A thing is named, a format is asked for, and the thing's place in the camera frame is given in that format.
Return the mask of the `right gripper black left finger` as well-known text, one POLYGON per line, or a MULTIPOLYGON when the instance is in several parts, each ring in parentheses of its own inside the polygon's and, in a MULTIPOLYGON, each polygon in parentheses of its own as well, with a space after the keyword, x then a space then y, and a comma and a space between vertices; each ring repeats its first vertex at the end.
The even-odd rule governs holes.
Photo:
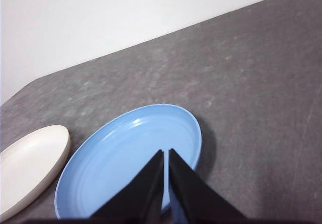
POLYGON ((157 219, 164 193, 164 152, 159 150, 126 187, 91 219, 157 219))

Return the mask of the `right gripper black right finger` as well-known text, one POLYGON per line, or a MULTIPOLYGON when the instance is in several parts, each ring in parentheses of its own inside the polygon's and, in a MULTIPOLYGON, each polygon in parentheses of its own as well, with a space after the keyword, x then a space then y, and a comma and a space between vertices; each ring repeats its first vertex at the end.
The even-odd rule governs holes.
POLYGON ((211 189, 172 148, 169 150, 171 189, 187 219, 246 219, 211 189))

